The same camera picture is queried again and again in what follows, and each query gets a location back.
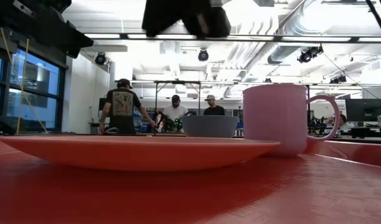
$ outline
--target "black cap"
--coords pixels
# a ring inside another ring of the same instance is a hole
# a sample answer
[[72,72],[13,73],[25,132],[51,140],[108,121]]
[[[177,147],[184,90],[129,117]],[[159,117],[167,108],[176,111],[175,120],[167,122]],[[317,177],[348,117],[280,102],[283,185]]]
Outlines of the black cap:
[[171,102],[177,102],[178,100],[179,100],[179,96],[178,95],[174,95],[171,98]]
[[126,87],[127,85],[129,86],[130,89],[133,88],[131,86],[131,83],[129,82],[129,80],[126,78],[122,78],[121,80],[118,80],[118,82],[117,82],[117,88]]

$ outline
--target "orange plate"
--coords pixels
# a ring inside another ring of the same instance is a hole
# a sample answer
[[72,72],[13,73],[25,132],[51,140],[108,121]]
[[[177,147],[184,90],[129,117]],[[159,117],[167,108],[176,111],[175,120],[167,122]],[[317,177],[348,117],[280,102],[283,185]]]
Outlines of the orange plate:
[[14,136],[0,140],[59,164],[131,171],[222,167],[257,157],[279,144],[246,139],[130,136]]

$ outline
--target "ceiling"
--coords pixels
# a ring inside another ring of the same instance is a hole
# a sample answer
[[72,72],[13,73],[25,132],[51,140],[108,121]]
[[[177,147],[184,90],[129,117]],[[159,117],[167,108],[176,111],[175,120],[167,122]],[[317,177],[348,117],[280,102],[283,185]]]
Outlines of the ceiling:
[[[231,34],[381,36],[365,5],[305,0],[292,16],[286,17],[300,2],[275,0],[274,7],[260,7],[253,0],[214,0],[212,4],[226,10]],[[145,0],[72,0],[63,17],[83,33],[142,33],[145,4]],[[375,6],[381,15],[381,6],[378,3]],[[185,34],[186,30],[178,22],[166,32]],[[115,63],[131,65],[137,80],[262,82],[270,78],[273,82],[329,83],[341,74],[341,68],[359,82],[363,69],[381,60],[381,44],[323,44],[324,55],[309,63],[299,63],[300,51],[311,46],[316,45],[96,40],[82,54],[92,58],[97,52],[106,52]],[[198,61],[200,49],[207,49],[207,62]]]

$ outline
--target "pink mug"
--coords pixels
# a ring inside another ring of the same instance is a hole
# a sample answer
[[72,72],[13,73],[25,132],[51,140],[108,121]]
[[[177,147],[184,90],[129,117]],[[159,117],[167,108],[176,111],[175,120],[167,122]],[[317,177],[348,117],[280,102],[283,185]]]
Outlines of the pink mug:
[[[318,95],[307,99],[307,88],[294,84],[254,86],[243,91],[245,139],[272,140],[281,144],[270,154],[296,156],[304,152],[307,139],[325,141],[339,128],[339,107],[333,96]],[[307,104],[327,100],[334,108],[335,123],[323,138],[307,136]]]

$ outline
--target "yellow cable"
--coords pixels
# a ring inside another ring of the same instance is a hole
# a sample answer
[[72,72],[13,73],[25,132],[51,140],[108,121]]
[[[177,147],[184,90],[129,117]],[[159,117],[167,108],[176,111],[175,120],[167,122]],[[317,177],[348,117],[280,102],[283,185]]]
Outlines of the yellow cable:
[[[6,41],[6,38],[5,38],[5,33],[4,33],[4,29],[3,28],[1,28],[1,34],[2,34],[2,38],[4,39],[5,49],[6,49],[6,52],[8,54],[9,62],[11,63],[12,71],[13,71],[14,74],[16,74],[15,66],[12,63],[11,54],[9,53],[8,44],[7,44],[7,41]],[[26,74],[26,62],[27,62],[27,53],[28,53],[28,50],[29,50],[29,39],[27,39],[27,44],[26,44],[26,56],[25,56],[25,61],[24,61],[23,76],[22,76],[22,85],[21,85],[21,103],[19,105],[19,116],[18,116],[16,134],[19,133],[19,125],[20,125],[20,119],[21,119],[21,106],[22,106],[22,97],[23,96],[24,96],[24,99],[27,101],[27,104],[29,104],[30,109],[34,113],[34,116],[37,118],[38,122],[40,123],[42,129],[47,133],[48,132],[47,129],[42,124],[40,118],[37,116],[37,113],[35,112],[33,106],[31,105],[29,99],[27,98],[27,96],[24,94],[24,90],[23,90],[24,89],[24,87],[23,87],[23,84],[24,84],[23,80],[24,80],[24,76]]]

